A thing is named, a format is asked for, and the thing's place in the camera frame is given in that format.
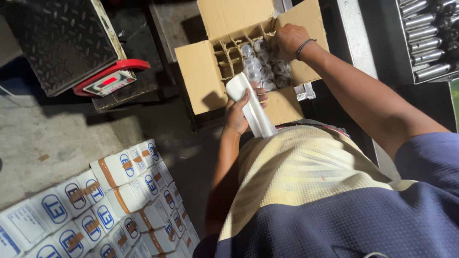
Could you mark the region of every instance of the stack of white boxes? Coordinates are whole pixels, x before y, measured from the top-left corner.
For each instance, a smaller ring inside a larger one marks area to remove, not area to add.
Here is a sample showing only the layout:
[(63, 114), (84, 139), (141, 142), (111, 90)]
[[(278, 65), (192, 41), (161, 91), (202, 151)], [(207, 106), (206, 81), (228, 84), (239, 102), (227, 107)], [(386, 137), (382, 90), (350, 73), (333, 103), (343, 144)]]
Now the stack of white boxes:
[(191, 258), (199, 237), (147, 140), (0, 213), (2, 258)]

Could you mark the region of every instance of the blue logo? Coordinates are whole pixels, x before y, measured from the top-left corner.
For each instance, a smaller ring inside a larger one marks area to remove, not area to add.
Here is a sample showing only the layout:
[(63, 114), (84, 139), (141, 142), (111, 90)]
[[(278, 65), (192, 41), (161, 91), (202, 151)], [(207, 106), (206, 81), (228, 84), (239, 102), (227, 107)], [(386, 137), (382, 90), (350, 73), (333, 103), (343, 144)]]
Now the blue logo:
[(46, 245), (38, 251), (37, 258), (62, 258), (62, 256), (57, 252), (54, 246)]
[(164, 191), (164, 198), (166, 198), (166, 201), (168, 201), (168, 198), (170, 198), (170, 201), (168, 201), (169, 207), (171, 209), (175, 208), (175, 202), (169, 190)]
[(101, 219), (102, 224), (106, 229), (111, 229), (113, 227), (113, 224), (115, 224), (112, 215), (108, 211), (107, 206), (100, 206), (99, 209), (97, 209), (97, 215)]
[(148, 186), (148, 189), (150, 189), (152, 195), (158, 194), (158, 188), (156, 187), (155, 181), (153, 181), (151, 175), (145, 176), (145, 183)]
[(131, 218), (126, 218), (126, 219), (124, 220), (124, 226), (126, 227), (128, 233), (129, 233), (129, 235), (131, 236), (132, 239), (135, 239), (135, 238), (137, 237), (137, 235), (139, 234), (139, 231), (137, 230), (137, 227), (135, 228), (134, 231), (132, 231), (132, 233), (129, 232), (129, 227), (130, 227), (133, 223), (134, 223), (134, 222), (132, 221)]
[(101, 248), (101, 257), (102, 258), (107, 257), (111, 250), (112, 250), (112, 246), (110, 244), (103, 245)]
[(92, 230), (92, 232), (88, 232), (88, 230), (86, 229), (86, 226), (91, 224), (93, 221), (94, 218), (91, 215), (88, 215), (83, 218), (83, 220), (81, 221), (81, 225), (84, 228), (84, 231), (88, 234), (91, 241), (96, 242), (102, 235), (100, 227), (96, 227), (94, 230)]
[[(171, 225), (171, 223), (170, 223), (169, 221), (168, 221), (167, 227), (165, 227), (164, 229), (166, 230), (166, 232), (168, 233), (168, 235), (171, 233), (171, 231), (172, 231), (172, 225)], [(173, 237), (172, 237), (172, 242), (174, 242), (174, 241), (175, 241), (175, 234), (174, 234)]]
[[(90, 186), (92, 183), (94, 183), (94, 179), (90, 179), (86, 182), (86, 187)], [(100, 199), (104, 197), (104, 192), (102, 192), (102, 189), (99, 187), (97, 190), (94, 190), (94, 192), (91, 193), (91, 197), (95, 202), (98, 202)]]
[[(80, 188), (75, 183), (68, 184), (65, 187), (65, 193), (67, 194), (68, 199), (70, 200), (70, 197), (72, 196), (72, 194), (74, 192), (78, 191), (79, 189)], [(77, 210), (81, 210), (82, 208), (84, 208), (84, 206), (86, 205), (86, 200), (85, 200), (84, 196), (81, 196), (77, 201), (72, 203), (72, 205)]]
[[(119, 160), (121, 161), (121, 164), (124, 165), (126, 162), (129, 161), (129, 157), (126, 154), (121, 154), (121, 156), (119, 156)], [(128, 177), (131, 177), (134, 175), (134, 169), (132, 167), (125, 169), (125, 171)]]
[(153, 156), (153, 159), (155, 161), (158, 161), (159, 160), (159, 155), (153, 151), (154, 148), (155, 148), (155, 146), (152, 143), (148, 144), (148, 149), (150, 150), (151, 156)]
[[(174, 222), (177, 224), (177, 221), (180, 219), (179, 215), (177, 213), (174, 213)], [(183, 223), (180, 222), (180, 226), (178, 227), (179, 232), (183, 231)]]
[(78, 243), (72, 250), (68, 250), (68, 241), (74, 236), (75, 232), (73, 230), (66, 230), (59, 237), (61, 246), (64, 248), (65, 252), (69, 255), (70, 258), (78, 258), (83, 254), (84, 251), (84, 246), (81, 244), (81, 242)]
[(56, 195), (48, 194), (42, 199), (41, 205), (55, 224), (60, 224), (67, 219), (67, 211)]

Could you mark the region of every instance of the black wrist band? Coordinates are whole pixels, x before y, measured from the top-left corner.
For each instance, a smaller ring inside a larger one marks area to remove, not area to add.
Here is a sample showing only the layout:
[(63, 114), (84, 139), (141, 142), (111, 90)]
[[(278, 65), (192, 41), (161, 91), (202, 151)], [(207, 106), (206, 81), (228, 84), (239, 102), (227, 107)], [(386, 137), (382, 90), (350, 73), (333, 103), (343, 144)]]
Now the black wrist band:
[(307, 43), (309, 43), (309, 42), (311, 42), (311, 41), (313, 41), (313, 40), (314, 40), (314, 41), (317, 41), (317, 39), (308, 39), (308, 40), (306, 40), (306, 41), (303, 43), (303, 45), (300, 46), (300, 48), (297, 50), (297, 60), (301, 61), (301, 60), (300, 60), (300, 53), (301, 53), (301, 50), (303, 49), (303, 47), (304, 47)]

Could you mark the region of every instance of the person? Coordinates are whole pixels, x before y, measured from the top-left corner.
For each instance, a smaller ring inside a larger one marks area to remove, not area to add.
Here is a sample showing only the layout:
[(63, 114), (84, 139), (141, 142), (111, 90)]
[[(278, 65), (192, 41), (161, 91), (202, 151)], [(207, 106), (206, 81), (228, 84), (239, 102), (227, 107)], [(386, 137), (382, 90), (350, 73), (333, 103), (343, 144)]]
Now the person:
[[(395, 162), (391, 181), (339, 130), (296, 125), (239, 150), (248, 124), (228, 101), (193, 257), (459, 257), (459, 135), (333, 56), (303, 27), (276, 33)], [(261, 101), (263, 89), (256, 89)]]

